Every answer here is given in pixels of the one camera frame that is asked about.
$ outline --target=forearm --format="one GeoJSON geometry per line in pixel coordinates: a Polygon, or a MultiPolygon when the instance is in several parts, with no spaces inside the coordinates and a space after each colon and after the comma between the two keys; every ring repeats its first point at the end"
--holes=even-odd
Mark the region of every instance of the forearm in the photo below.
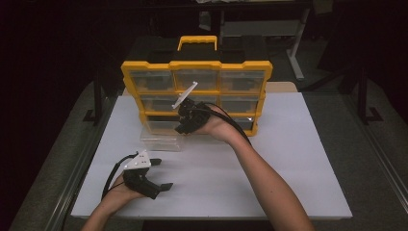
{"type": "Polygon", "coordinates": [[[103,203],[99,204],[82,227],[82,231],[102,231],[114,213],[115,211],[107,210],[103,203]]]}
{"type": "Polygon", "coordinates": [[[284,179],[237,134],[227,141],[237,154],[255,195],[276,230],[314,230],[284,179]]]}

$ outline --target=organizer drawer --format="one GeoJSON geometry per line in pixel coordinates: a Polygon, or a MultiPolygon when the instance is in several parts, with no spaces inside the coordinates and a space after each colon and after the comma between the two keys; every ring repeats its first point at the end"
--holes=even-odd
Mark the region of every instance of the organizer drawer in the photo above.
{"type": "Polygon", "coordinates": [[[178,90],[186,90],[192,82],[198,85],[194,90],[217,90],[217,71],[211,69],[181,69],[174,71],[178,90]]]}
{"type": "Polygon", "coordinates": [[[254,117],[232,117],[232,119],[237,122],[243,130],[252,130],[255,121],[254,117]]]}
{"type": "Polygon", "coordinates": [[[138,92],[174,91],[173,78],[171,75],[171,71],[169,70],[130,70],[129,75],[135,81],[136,89],[138,92]]]}
{"type": "Polygon", "coordinates": [[[147,112],[174,112],[171,105],[178,99],[175,94],[142,94],[140,100],[147,112]]]}
{"type": "Polygon", "coordinates": [[[189,99],[192,99],[196,104],[199,102],[204,103],[217,103],[217,96],[216,95],[189,95],[189,99]]]}
{"type": "Polygon", "coordinates": [[[219,106],[227,113],[255,113],[258,95],[221,95],[219,106]]]}
{"type": "Polygon", "coordinates": [[[259,93],[264,83],[265,72],[262,70],[224,70],[219,74],[221,92],[259,93]]]}

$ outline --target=hand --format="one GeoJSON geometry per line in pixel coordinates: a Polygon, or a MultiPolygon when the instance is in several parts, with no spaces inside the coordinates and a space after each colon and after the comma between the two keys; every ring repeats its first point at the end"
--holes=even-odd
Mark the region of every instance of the hand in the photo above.
{"type": "Polygon", "coordinates": [[[101,204],[104,205],[111,213],[116,213],[119,209],[125,206],[133,199],[142,198],[143,194],[132,191],[124,184],[123,172],[116,178],[111,189],[102,199],[101,204]]]}
{"type": "MultiPolygon", "coordinates": [[[[220,108],[214,106],[210,106],[210,108],[226,116],[225,112],[220,108]]],[[[194,134],[208,134],[219,141],[227,143],[230,143],[235,138],[241,137],[241,134],[232,125],[215,115],[211,115],[207,123],[195,131],[194,134]]]]}
{"type": "Polygon", "coordinates": [[[123,172],[114,181],[113,186],[93,210],[82,231],[102,231],[108,219],[123,206],[144,195],[132,191],[123,184],[123,172]]]}

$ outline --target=yellow organizer case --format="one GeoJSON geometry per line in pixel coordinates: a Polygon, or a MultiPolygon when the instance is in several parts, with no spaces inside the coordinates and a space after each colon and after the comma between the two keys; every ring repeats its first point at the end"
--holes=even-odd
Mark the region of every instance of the yellow organizer case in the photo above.
{"type": "MultiPolygon", "coordinates": [[[[187,44],[211,44],[211,47],[214,44],[214,54],[220,53],[217,51],[217,37],[214,36],[181,37],[173,53],[181,52],[187,44]]],[[[224,64],[222,59],[200,60],[199,51],[195,51],[193,55],[195,58],[192,60],[169,60],[165,64],[149,62],[140,55],[123,63],[123,81],[135,98],[141,123],[150,120],[174,123],[178,118],[177,109],[173,110],[171,105],[195,81],[198,85],[189,98],[196,102],[219,105],[240,124],[248,136],[255,136],[266,97],[265,86],[272,73],[270,61],[245,60],[241,63],[224,64]]]]}

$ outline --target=black cable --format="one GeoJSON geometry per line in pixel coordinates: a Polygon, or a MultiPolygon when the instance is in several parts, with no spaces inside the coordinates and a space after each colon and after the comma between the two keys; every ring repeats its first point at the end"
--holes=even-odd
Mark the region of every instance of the black cable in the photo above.
{"type": "Polygon", "coordinates": [[[219,107],[219,105],[215,104],[215,103],[210,103],[210,102],[203,102],[204,104],[210,104],[213,105],[215,107],[217,107],[218,109],[222,110],[229,118],[232,119],[232,117],[230,115],[227,114],[227,112],[225,112],[221,107],[219,107]]]}
{"type": "Polygon", "coordinates": [[[123,181],[122,183],[119,183],[119,184],[117,184],[117,185],[115,185],[115,186],[112,186],[110,189],[108,189],[108,191],[107,191],[106,193],[110,192],[112,189],[118,187],[119,185],[123,185],[124,183],[125,183],[125,182],[123,181]]]}
{"type": "Polygon", "coordinates": [[[198,112],[205,112],[205,113],[208,113],[208,114],[211,114],[211,115],[213,115],[213,116],[217,116],[217,117],[223,119],[225,122],[229,123],[229,124],[230,124],[231,126],[233,126],[235,129],[237,129],[237,131],[241,134],[241,136],[243,136],[243,137],[246,139],[246,141],[248,141],[248,143],[249,143],[250,145],[252,145],[251,141],[249,141],[248,136],[247,136],[246,133],[243,131],[243,129],[241,128],[241,126],[240,126],[236,121],[234,121],[230,116],[223,115],[223,114],[218,113],[218,112],[213,111],[213,110],[205,110],[205,109],[197,109],[197,108],[190,108],[190,109],[188,109],[188,110],[198,111],[198,112]]]}
{"type": "Polygon", "coordinates": [[[115,174],[117,172],[117,169],[120,167],[120,164],[122,164],[122,162],[124,162],[126,159],[135,158],[138,155],[139,155],[139,152],[136,152],[136,154],[124,157],[122,160],[120,160],[118,163],[115,164],[114,169],[112,169],[111,174],[109,174],[109,177],[106,180],[105,187],[103,189],[101,199],[103,199],[103,197],[105,197],[106,193],[108,193],[109,187],[111,186],[112,179],[114,178],[114,176],[115,176],[115,174]]]}

